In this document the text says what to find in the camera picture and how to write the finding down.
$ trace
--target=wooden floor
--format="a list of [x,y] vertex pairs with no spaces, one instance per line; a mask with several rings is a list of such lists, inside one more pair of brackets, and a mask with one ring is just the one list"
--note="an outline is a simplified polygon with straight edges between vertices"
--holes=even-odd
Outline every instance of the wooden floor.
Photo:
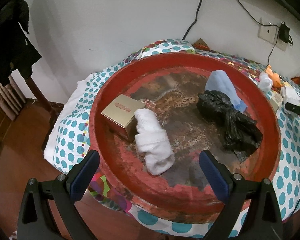
[[[60,174],[44,160],[41,151],[48,129],[48,113],[36,103],[27,103],[0,145],[0,226],[7,236],[17,230],[20,203],[27,181],[30,178],[52,180]],[[102,206],[89,193],[85,193],[75,205],[99,240],[166,239],[127,215]],[[62,236],[71,239],[54,202],[51,209]],[[172,239],[185,238],[170,236],[169,240]]]

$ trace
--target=orange toy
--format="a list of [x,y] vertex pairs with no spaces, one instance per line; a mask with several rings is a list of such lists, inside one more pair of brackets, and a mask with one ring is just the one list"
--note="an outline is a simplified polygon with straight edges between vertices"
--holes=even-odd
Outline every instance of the orange toy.
[[267,66],[265,72],[268,74],[269,78],[272,79],[273,87],[275,87],[275,88],[283,87],[283,85],[281,84],[281,79],[279,77],[279,74],[278,73],[273,73],[272,70],[271,70],[270,65]]

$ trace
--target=red round tray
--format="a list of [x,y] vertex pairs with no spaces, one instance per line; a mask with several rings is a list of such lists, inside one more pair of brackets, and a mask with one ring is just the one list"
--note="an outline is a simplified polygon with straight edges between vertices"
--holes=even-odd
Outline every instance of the red round tray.
[[[213,70],[224,70],[248,106],[246,114],[263,133],[259,149],[245,162],[222,147],[223,131],[206,122],[196,108]],[[101,111],[118,95],[142,99],[167,131],[174,165],[160,176],[146,171],[144,155],[109,131]],[[211,190],[198,158],[209,149],[217,160],[245,179],[272,179],[279,162],[281,136],[277,117],[256,85],[232,65],[194,54],[164,53],[145,57],[116,72],[97,94],[89,121],[91,149],[100,153],[100,169],[131,203],[157,217],[180,223],[214,221],[223,208]]]

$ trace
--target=wall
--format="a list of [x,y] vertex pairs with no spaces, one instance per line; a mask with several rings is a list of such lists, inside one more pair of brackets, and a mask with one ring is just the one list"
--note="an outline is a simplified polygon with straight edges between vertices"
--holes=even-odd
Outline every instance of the wall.
[[[65,103],[91,72],[116,64],[162,38],[182,38],[199,0],[26,0],[30,40],[43,56],[33,78],[48,100]],[[273,0],[241,0],[256,18],[290,27],[294,46],[274,48],[270,64],[282,75],[300,75],[300,23]],[[267,64],[272,45],[257,37],[258,25],[236,0],[203,0],[187,40]],[[20,75],[13,74],[27,97]]]

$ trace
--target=wall outlet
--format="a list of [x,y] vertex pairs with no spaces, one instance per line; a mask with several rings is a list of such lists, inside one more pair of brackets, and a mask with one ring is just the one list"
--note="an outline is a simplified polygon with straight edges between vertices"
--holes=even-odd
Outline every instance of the wall outlet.
[[[262,22],[262,18],[260,18],[260,23],[262,24],[272,24],[270,22]],[[259,31],[258,31],[258,37],[270,42],[271,44],[275,44],[277,41],[277,35],[278,35],[279,28],[277,26],[259,26]],[[282,51],[286,51],[287,49],[287,43],[283,42],[282,40],[279,39],[276,46],[281,49]]]

